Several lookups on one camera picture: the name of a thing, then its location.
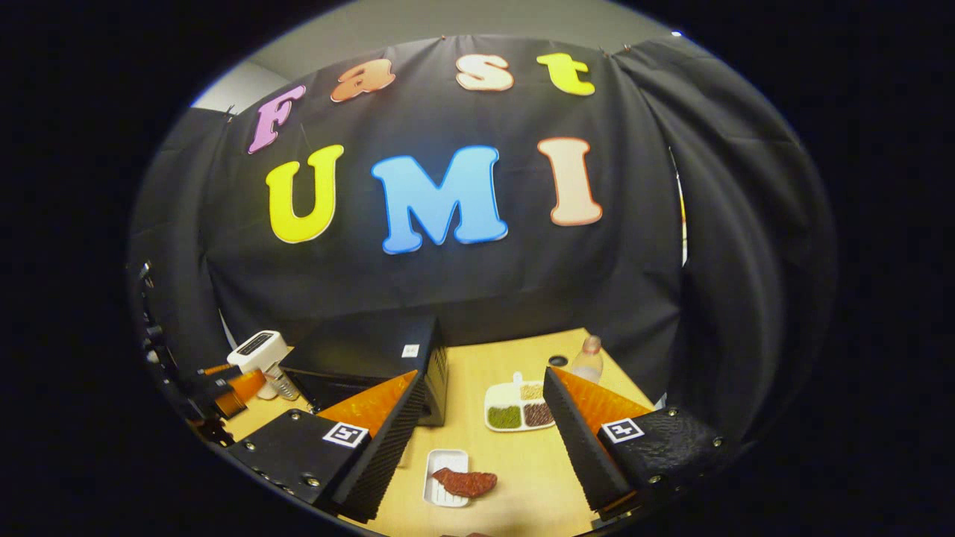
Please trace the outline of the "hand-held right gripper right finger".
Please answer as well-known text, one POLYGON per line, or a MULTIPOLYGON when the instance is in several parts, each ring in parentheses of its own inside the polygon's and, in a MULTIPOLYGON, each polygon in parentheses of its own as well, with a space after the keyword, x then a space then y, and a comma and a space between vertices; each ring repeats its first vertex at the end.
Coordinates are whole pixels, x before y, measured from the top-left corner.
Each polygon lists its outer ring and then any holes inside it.
POLYGON ((651 511, 729 465, 729 439, 676 406, 648 410, 569 371, 547 368, 545 403, 590 509, 651 511))

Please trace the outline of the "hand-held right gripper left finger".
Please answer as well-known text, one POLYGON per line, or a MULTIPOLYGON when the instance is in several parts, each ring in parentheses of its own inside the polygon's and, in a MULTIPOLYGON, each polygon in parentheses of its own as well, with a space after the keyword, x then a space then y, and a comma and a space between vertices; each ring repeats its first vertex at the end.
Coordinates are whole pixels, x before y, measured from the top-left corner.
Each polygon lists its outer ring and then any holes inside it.
POLYGON ((422 371, 408 371, 366 390, 381 395, 362 424, 354 414, 359 395, 338 403, 328 417, 287 410, 224 449, 243 473, 292 502, 366 523, 378 515, 425 398, 422 371))

